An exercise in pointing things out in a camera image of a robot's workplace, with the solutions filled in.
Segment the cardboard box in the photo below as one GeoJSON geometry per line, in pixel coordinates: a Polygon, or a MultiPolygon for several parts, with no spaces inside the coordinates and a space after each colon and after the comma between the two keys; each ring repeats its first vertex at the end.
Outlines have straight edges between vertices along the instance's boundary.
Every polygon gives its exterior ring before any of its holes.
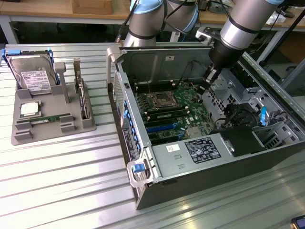
{"type": "Polygon", "coordinates": [[[73,13],[112,14],[112,0],[71,0],[73,13]]]}

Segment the hard drive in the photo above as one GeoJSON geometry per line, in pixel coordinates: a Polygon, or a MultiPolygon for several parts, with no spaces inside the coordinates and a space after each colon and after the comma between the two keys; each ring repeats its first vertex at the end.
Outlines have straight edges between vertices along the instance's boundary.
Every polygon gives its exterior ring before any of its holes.
{"type": "Polygon", "coordinates": [[[32,95],[51,93],[59,79],[53,69],[52,51],[2,51],[2,57],[17,81],[18,89],[28,89],[32,95]]]}

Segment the table leg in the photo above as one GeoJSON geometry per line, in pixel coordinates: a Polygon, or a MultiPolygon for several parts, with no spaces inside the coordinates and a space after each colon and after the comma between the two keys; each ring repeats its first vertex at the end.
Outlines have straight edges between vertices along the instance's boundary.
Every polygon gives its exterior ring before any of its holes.
{"type": "Polygon", "coordinates": [[[4,32],[6,40],[9,44],[18,44],[18,38],[14,31],[14,28],[11,26],[10,17],[7,15],[0,15],[0,26],[4,32]]]}
{"type": "Polygon", "coordinates": [[[180,32],[172,32],[170,42],[178,42],[180,37],[180,32]]]}
{"type": "Polygon", "coordinates": [[[268,54],[271,52],[271,50],[276,46],[276,44],[279,42],[281,37],[284,35],[284,33],[287,31],[285,30],[279,30],[276,32],[276,34],[273,36],[263,53],[260,55],[260,57],[257,59],[257,63],[259,64],[261,61],[264,61],[265,58],[268,56],[268,54]]]}

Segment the motherboard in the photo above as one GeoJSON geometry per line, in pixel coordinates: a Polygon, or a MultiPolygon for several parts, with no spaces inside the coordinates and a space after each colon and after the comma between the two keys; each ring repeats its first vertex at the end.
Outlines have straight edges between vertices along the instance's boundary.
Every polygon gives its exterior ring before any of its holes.
{"type": "Polygon", "coordinates": [[[191,82],[181,82],[168,91],[156,88],[163,89],[161,85],[148,86],[147,90],[134,93],[153,146],[209,135],[214,128],[212,114],[203,106],[191,82]]]}

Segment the electronic device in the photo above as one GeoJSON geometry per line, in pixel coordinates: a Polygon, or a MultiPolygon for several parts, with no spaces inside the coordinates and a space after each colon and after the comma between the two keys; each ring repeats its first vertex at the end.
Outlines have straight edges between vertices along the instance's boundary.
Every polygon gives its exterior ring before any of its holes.
{"type": "Polygon", "coordinates": [[[248,54],[199,85],[210,47],[111,47],[107,82],[137,209],[270,169],[305,148],[305,111],[248,54]]]}
{"type": "Polygon", "coordinates": [[[291,224],[294,229],[305,229],[305,215],[293,218],[291,224]]]}
{"type": "Polygon", "coordinates": [[[58,85],[59,78],[53,69],[53,53],[48,51],[22,52],[9,50],[2,57],[11,69],[17,89],[28,89],[30,94],[49,94],[51,86],[58,85]]]}

